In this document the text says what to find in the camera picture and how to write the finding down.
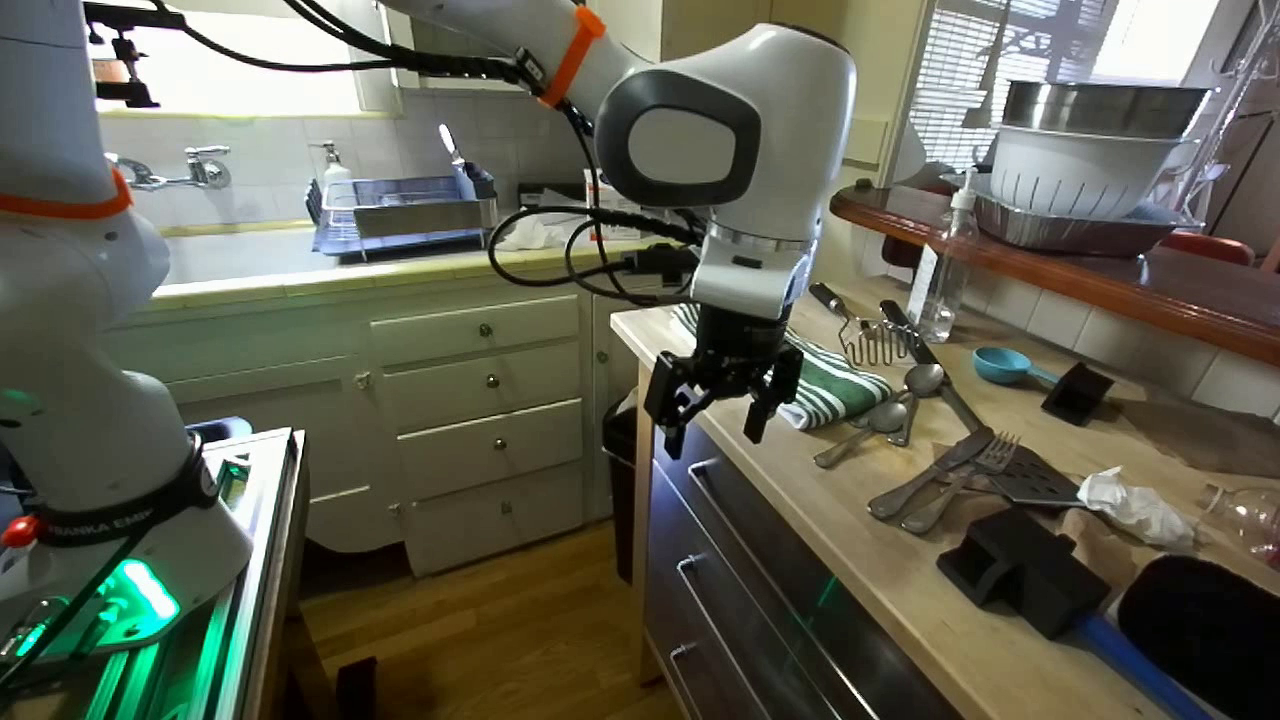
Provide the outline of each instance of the cloth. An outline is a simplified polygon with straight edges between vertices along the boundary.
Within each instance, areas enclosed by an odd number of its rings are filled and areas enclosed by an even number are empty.
[[[691,334],[697,306],[675,306],[675,319]],[[818,349],[795,335],[787,339],[803,354],[795,399],[778,410],[778,415],[793,429],[809,431],[858,421],[892,395],[892,386],[884,375],[848,369],[840,354]]]
[[[1130,490],[1122,469],[1083,478],[1075,500],[1161,552],[1196,552],[1196,529],[1161,492]]]

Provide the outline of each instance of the cabinet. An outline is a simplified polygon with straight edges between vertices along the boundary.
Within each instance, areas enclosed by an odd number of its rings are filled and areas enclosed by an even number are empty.
[[[541,298],[369,323],[376,405],[402,459],[414,574],[584,519],[579,299]]]
[[[309,539],[404,544],[438,574],[607,515],[597,437],[617,386],[597,323],[578,294],[446,274],[161,299],[100,349],[190,421],[309,429]]]
[[[691,426],[651,455],[646,623],[689,717],[958,717]]]

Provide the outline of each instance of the bottle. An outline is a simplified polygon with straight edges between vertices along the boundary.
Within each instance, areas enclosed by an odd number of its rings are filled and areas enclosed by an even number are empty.
[[[1202,525],[1234,536],[1247,555],[1280,567],[1280,490],[1215,490],[1202,492]]]
[[[336,146],[323,146],[319,221],[330,233],[355,233],[355,182]]]
[[[963,268],[949,258],[938,262],[929,299],[926,299],[926,335],[934,345],[952,339],[958,318],[959,318],[959,294],[963,294]]]

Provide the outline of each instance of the tile backsplash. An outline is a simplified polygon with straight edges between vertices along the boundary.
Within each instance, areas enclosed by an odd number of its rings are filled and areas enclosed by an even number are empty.
[[[336,141],[355,178],[448,178],[456,149],[491,172],[499,206],[516,186],[578,186],[579,149],[567,124],[525,91],[414,91],[398,116],[106,116],[106,149],[152,163],[158,178],[190,178],[184,149],[228,146],[233,188],[170,186],[136,194],[136,208],[161,233],[228,233],[303,221],[303,198],[323,168],[316,146]]]

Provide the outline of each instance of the floor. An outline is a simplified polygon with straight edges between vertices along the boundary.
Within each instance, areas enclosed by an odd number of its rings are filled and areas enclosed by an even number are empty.
[[[382,720],[679,717],[663,684],[636,684],[636,601],[611,525],[424,582],[384,555],[336,590],[333,567],[309,563],[300,608],[330,682],[376,661]]]

